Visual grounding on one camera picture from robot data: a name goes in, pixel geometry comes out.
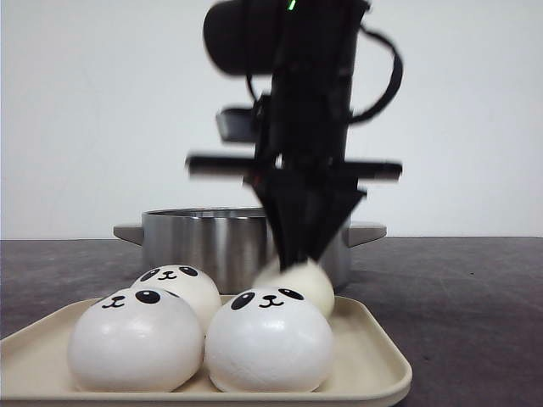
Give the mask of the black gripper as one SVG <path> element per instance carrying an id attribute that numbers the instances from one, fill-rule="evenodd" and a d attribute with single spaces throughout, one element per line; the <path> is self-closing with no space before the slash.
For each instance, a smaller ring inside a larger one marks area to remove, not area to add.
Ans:
<path id="1" fill-rule="evenodd" d="M 365 197 L 358 179 L 397 180 L 402 165 L 391 162 L 345 161 L 348 127 L 369 121 L 385 109 L 400 89 L 402 73 L 394 71 L 384 94 L 370 108 L 353 115 L 341 96 L 319 102 L 307 92 L 299 96 L 289 88 L 263 95 L 255 101 L 260 139 L 255 156 L 190 155 L 188 170 L 194 174 L 244 175 L 260 200 L 271 227 L 280 269 L 309 258 L 318 260 Z M 267 169 L 281 157 L 297 168 Z"/>

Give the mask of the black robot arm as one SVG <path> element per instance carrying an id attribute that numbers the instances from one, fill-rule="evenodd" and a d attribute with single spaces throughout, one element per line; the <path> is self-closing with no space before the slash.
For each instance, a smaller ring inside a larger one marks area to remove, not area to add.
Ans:
<path id="1" fill-rule="evenodd" d="M 253 157 L 191 154 L 199 175 L 242 176 L 266 213 L 282 268 L 320 259 L 364 198 L 361 180 L 395 180 L 402 167 L 345 159 L 350 125 L 370 120 L 398 92 L 395 56 L 383 95 L 360 114 L 350 108 L 356 41 L 365 1 L 224 1 L 204 20 L 204 43 L 229 75 L 271 77 L 249 109 L 216 117 L 225 142 L 251 143 Z"/>

